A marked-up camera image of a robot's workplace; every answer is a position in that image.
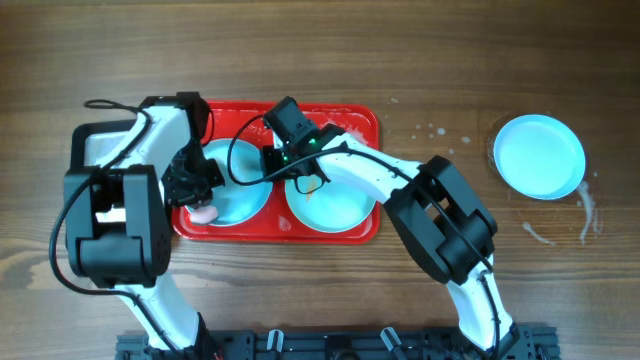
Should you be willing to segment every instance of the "pink object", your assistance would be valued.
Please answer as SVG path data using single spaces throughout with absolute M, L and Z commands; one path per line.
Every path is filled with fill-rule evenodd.
M 218 209 L 215 206 L 203 206 L 197 210 L 192 210 L 189 219 L 192 223 L 208 224 L 218 217 Z

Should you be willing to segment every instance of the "wooden table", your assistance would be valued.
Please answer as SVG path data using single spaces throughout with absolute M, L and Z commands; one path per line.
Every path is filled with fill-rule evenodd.
M 123 117 L 82 102 L 137 104 L 177 90 L 369 106 L 386 152 L 448 156 L 497 218 L 497 281 L 515 320 L 557 326 L 564 359 L 640 356 L 637 2 L 6 3 L 0 358 L 112 359 L 116 335 L 141 330 L 120 300 L 62 289 L 46 249 L 71 132 Z M 582 141 L 603 226 L 601 234 L 590 229 L 584 246 L 577 195 L 528 199 L 490 164 L 495 131 L 524 113 L 555 116 Z M 437 128 L 446 134 L 431 138 Z M 535 240 L 524 222 L 557 246 Z M 377 237 L 357 247 L 176 238 L 171 269 L 213 329 L 417 329 L 458 320 L 446 289 L 414 264 L 386 217 Z

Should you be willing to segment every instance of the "water spill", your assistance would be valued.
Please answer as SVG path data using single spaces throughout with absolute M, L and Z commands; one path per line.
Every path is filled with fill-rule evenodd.
M 351 125 L 349 125 L 344 130 L 351 134 L 359 142 L 369 146 L 369 142 L 364 138 L 364 134 L 362 133 L 362 131 L 358 130 L 357 127 L 352 127 Z
M 587 231 L 589 231 L 589 225 L 591 225 L 591 221 L 593 221 L 593 210 L 596 203 L 593 201 L 593 197 L 589 195 L 589 184 L 586 181 L 581 182 L 576 191 L 582 198 L 582 204 L 584 205 L 584 211 L 586 212 L 585 224 L 580 232 L 580 242 L 584 245 Z
M 282 231 L 291 230 L 291 223 L 289 222 L 289 220 L 285 219 L 282 216 L 280 216 L 280 218 L 278 219 L 278 226 L 280 227 L 280 230 L 282 230 Z
M 547 240 L 545 238 L 543 238 L 542 236 L 538 235 L 538 233 L 536 233 L 533 228 L 531 227 L 531 224 L 529 224 L 528 222 L 523 222 L 522 223 L 522 228 L 528 232 L 529 234 L 531 234 L 531 236 L 533 236 L 536 240 L 540 241 L 543 244 L 547 244 L 547 245 L 551 245 L 551 246 L 555 246 L 556 243 L 551 241 L 551 240 Z
M 604 229 L 604 221 L 603 221 L 603 211 L 596 209 L 593 214 L 593 232 L 596 234 L 596 237 L 602 234 L 602 230 Z

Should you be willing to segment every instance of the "black bracket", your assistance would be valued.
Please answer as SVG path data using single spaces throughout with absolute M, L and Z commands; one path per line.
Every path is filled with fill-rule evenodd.
M 496 221 L 455 166 L 435 156 L 418 169 L 416 184 L 437 202 L 447 199 L 445 212 L 454 225 L 483 256 L 491 255 Z M 428 204 L 413 184 L 407 184 L 391 194 L 384 208 L 413 260 L 436 281 L 461 285 L 480 259 L 442 216 L 431 219 L 427 215 Z
M 272 145 L 262 148 L 262 165 L 265 176 L 271 175 L 305 156 L 320 152 L 333 138 L 345 132 L 344 129 L 333 124 L 319 129 L 316 124 L 304 116 L 296 101 L 288 96 L 265 114 L 264 123 L 283 142 L 282 148 L 279 149 L 275 149 Z M 315 160 L 302 163 L 273 181 L 296 179 L 309 175 L 319 176 L 323 183 L 330 181 Z
M 191 139 L 171 160 L 171 166 L 162 175 L 165 201 L 172 207 L 190 205 L 198 208 L 211 202 L 212 188 L 224 185 L 224 177 L 213 159 L 206 159 L 200 139 L 213 112 L 198 92 L 178 92 L 175 96 L 147 97 L 141 108 L 173 106 L 187 114 Z
M 69 170 L 64 177 L 65 198 L 96 170 Z M 113 207 L 124 207 L 126 222 L 97 221 L 97 212 Z M 167 270 L 171 229 L 152 165 L 132 165 L 99 176 L 78 197 L 66 222 L 71 269 L 99 288 L 116 283 L 153 286 Z

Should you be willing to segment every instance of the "black cable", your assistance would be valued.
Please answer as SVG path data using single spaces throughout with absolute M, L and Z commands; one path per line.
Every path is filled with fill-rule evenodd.
M 210 133 L 211 136 L 209 136 L 209 139 L 207 140 L 207 142 L 202 144 L 202 146 L 207 146 L 207 145 L 209 145 L 209 143 L 211 141 L 213 141 L 213 132 L 214 132 L 215 126 L 216 126 L 216 120 L 213 118 L 213 110 L 211 108 L 209 108 L 209 115 L 211 115 L 211 133 Z
M 489 304 L 491 305 L 491 312 L 493 312 L 493 322 L 495 326 L 495 344 L 493 346 L 492 358 L 493 360 L 500 359 L 500 317 L 498 316 L 498 307 L 496 306 L 496 301 L 491 294 L 491 289 L 489 288 L 489 283 L 485 278 L 485 272 L 480 273 L 478 280 L 482 283 L 482 287 L 484 291 L 487 293 L 487 297 L 489 298 Z
M 322 150 L 319 151 L 315 154 L 311 154 L 311 155 L 307 155 L 304 156 L 294 162 L 292 162 L 291 164 L 283 167 L 280 170 L 277 170 L 265 177 L 262 177 L 260 179 L 257 180 L 252 180 L 252 181 L 240 181 L 238 180 L 234 175 L 233 172 L 231 171 L 231 151 L 233 151 L 233 145 L 236 143 L 236 140 L 238 140 L 238 138 L 240 137 L 240 135 L 242 134 L 242 132 L 244 132 L 244 130 L 249 127 L 249 125 L 251 125 L 251 123 L 253 123 L 254 121 L 256 121 L 257 119 L 260 119 L 264 116 L 264 114 L 260 114 L 260 115 L 256 115 L 254 117 L 252 117 L 251 119 L 249 119 L 244 125 L 242 125 L 242 127 L 240 127 L 240 129 L 238 130 L 238 132 L 235 134 L 235 136 L 231 139 L 231 143 L 229 144 L 229 152 L 227 153 L 227 170 L 229 173 L 229 178 L 235 182 L 238 185 L 243 185 L 243 186 L 250 186 L 250 185 L 255 185 L 255 184 L 259 184 L 265 181 L 272 181 L 274 179 L 276 179 L 278 176 L 280 176 L 281 174 L 284 174 L 286 172 L 289 171 L 289 169 L 296 167 L 302 163 L 305 163 L 307 161 L 311 161 L 313 159 L 317 159 L 321 156 L 325 156 L 325 155 L 330 155 L 330 154 L 336 154 L 336 153 L 346 153 L 346 154 L 353 154 L 353 155 L 358 155 L 364 158 L 367 158 L 369 160 L 372 160 L 380 165 L 382 165 L 383 167 L 385 167 L 387 170 L 393 172 L 395 175 L 400 176 L 401 178 L 403 178 L 404 180 L 406 180 L 409 184 L 413 185 L 416 190 L 420 193 L 420 195 L 422 195 L 422 197 L 424 197 L 427 201 L 429 201 L 433 207 L 438 211 L 438 213 L 440 214 L 440 216 L 442 216 L 442 218 L 444 219 L 444 221 L 446 221 L 449 226 L 451 226 L 451 228 L 455 231 L 456 235 L 458 235 L 460 237 L 460 239 L 462 239 L 462 241 L 465 243 L 465 245 L 474 253 L 474 255 L 484 264 L 484 266 L 489 270 L 489 272 L 493 272 L 493 266 L 491 265 L 491 263 L 489 263 L 489 260 L 487 260 L 481 253 L 480 251 L 478 251 L 478 249 L 473 245 L 473 243 L 471 243 L 471 241 L 469 240 L 469 238 L 467 238 L 467 236 L 465 234 L 463 234 L 460 229 L 458 229 L 458 227 L 453 223 L 453 220 L 451 220 L 451 218 L 449 217 L 449 215 L 447 215 L 447 213 L 444 211 L 444 209 L 442 208 L 442 206 L 440 206 L 440 204 L 435 201 L 435 199 L 433 199 L 433 197 L 420 185 L 418 185 L 418 183 L 415 182 L 415 180 L 410 177 L 409 175 L 405 174 L 402 170 L 400 170 L 399 168 L 392 166 L 388 163 L 386 163 L 385 161 L 378 159 L 377 157 L 362 152 L 362 151 L 358 151 L 358 150 L 353 150 L 350 149 L 346 144 L 344 145 L 340 145 L 331 149 L 327 149 L 327 150 Z
M 317 186 L 317 187 L 313 188 L 313 190 L 304 191 L 304 192 L 302 190 L 300 190 L 300 186 L 298 185 L 298 178 L 293 179 L 293 183 L 294 183 L 294 185 L 296 187 L 296 191 L 298 192 L 298 194 L 300 194 L 300 195 L 310 195 L 310 194 L 313 194 L 314 192 L 322 189 L 322 187 L 326 183 L 326 181 L 324 181 L 324 179 L 320 179 L 320 180 L 322 180 L 322 184 L 320 184 L 320 186 Z
M 80 194 L 82 194 L 82 192 L 87 187 L 89 187 L 89 185 L 91 185 L 91 183 L 96 178 L 100 177 L 101 175 L 103 175 L 104 173 L 109 171 L 109 169 L 113 165 L 115 165 L 115 164 L 119 163 L 120 161 L 124 160 L 124 158 L 128 155 L 128 153 L 131 151 L 131 149 L 133 149 L 137 145 L 137 143 L 146 135 L 146 133 L 149 130 L 149 128 L 151 127 L 151 123 L 153 121 L 153 118 L 151 117 L 151 115 L 149 115 L 149 113 L 144 111 L 143 109 L 140 109 L 140 108 L 134 107 L 134 106 L 122 105 L 120 103 L 117 103 L 117 102 L 111 101 L 111 100 L 103 100 L 103 99 L 89 100 L 89 101 L 84 103 L 84 106 L 87 107 L 87 108 L 90 108 L 90 109 L 121 109 L 121 110 L 127 110 L 127 111 L 130 111 L 130 112 L 132 112 L 132 113 L 134 113 L 136 115 L 138 113 L 140 113 L 140 114 L 144 115 L 146 121 L 144 123 L 144 126 L 140 130 L 140 132 L 133 138 L 133 140 L 129 144 L 127 144 L 127 146 L 124 147 L 124 149 L 122 149 L 122 151 L 120 153 L 118 153 L 118 155 L 115 158 L 113 158 L 113 160 L 109 161 L 107 164 L 105 164 L 101 168 L 99 168 L 96 171 L 94 171 L 85 181 L 83 181 L 80 184 L 80 186 L 78 186 L 78 188 L 65 201 L 65 203 L 64 203 L 64 205 L 62 207 L 62 210 L 60 210 L 60 213 L 58 214 L 58 218 L 56 219 L 56 222 L 53 225 L 53 229 L 51 230 L 51 239 L 49 240 L 49 263 L 51 264 L 51 270 L 53 271 L 53 275 L 56 277 L 56 279 L 58 279 L 58 281 L 62 285 L 67 287 L 69 290 L 74 291 L 74 292 L 79 293 L 79 294 L 96 295 L 96 296 L 113 296 L 113 295 L 117 295 L 117 296 L 123 296 L 123 297 L 126 297 L 126 298 L 130 299 L 133 302 L 134 306 L 137 306 L 140 309 L 140 312 L 145 317 L 145 319 L 149 322 L 149 324 L 153 328 L 153 331 L 155 331 L 158 334 L 158 337 L 160 337 L 160 339 L 167 345 L 167 347 L 171 350 L 171 352 L 173 352 L 174 355 L 176 357 L 178 357 L 178 358 L 185 358 L 178 351 L 178 349 L 176 349 L 176 347 L 171 343 L 171 341 L 169 341 L 169 339 L 165 335 L 165 332 L 155 322 L 155 320 L 153 319 L 153 317 L 151 316 L 151 314 L 149 313 L 147 308 L 144 306 L 144 304 L 142 303 L 142 301 L 140 300 L 140 297 L 138 295 L 134 295 L 132 293 L 129 293 L 129 292 L 126 292 L 126 291 L 121 291 L 121 290 L 89 290 L 89 289 L 84 289 L 84 288 L 81 288 L 81 287 L 73 284 L 69 280 L 67 280 L 67 278 L 65 278 L 64 275 L 62 274 L 62 271 L 60 271 L 60 267 L 58 266 L 58 258 L 57 258 L 57 254 L 56 254 L 56 248 L 57 248 L 57 243 L 58 243 L 58 235 L 60 234 L 60 229 L 62 228 L 62 223 L 64 222 L 65 218 L 67 217 L 67 214 L 69 213 L 69 210 L 71 209 L 71 207 L 73 206 L 75 201 L 78 199 Z

